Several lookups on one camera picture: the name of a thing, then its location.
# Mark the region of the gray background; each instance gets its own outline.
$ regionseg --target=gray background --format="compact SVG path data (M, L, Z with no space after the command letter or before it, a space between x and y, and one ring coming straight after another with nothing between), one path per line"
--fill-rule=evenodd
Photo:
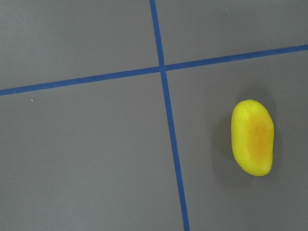
M308 44L307 10L158 0L165 62ZM0 89L158 65L144 0L0 0L0 39ZM308 51L167 72L192 231L307 229L307 75ZM247 98L275 124L260 178L231 152ZM0 230L183 230L159 73L1 96L0 108Z

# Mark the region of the oval yellow object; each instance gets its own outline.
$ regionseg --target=oval yellow object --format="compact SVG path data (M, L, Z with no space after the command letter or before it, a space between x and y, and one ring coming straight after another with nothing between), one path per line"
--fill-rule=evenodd
M247 173L264 176L273 161L274 124L266 108L257 101L238 103L231 119L232 151Z

